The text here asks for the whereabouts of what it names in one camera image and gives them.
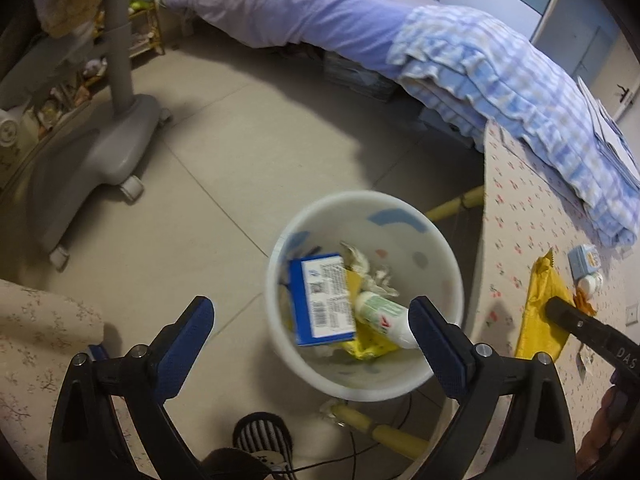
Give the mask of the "person's right hand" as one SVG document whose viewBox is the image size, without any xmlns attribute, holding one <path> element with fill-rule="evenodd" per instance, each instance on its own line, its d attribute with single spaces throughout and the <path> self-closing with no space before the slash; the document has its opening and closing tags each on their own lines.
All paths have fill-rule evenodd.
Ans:
<svg viewBox="0 0 640 480">
<path fill-rule="evenodd" d="M 578 474 L 584 474 L 601 458 L 605 445 L 615 446 L 623 437 L 628 422 L 620 422 L 613 427 L 608 420 L 611 408 L 620 394 L 620 389 L 612 386 L 601 400 L 600 408 L 594 414 L 589 431 L 582 438 L 582 444 L 576 453 L 576 469 Z"/>
</svg>

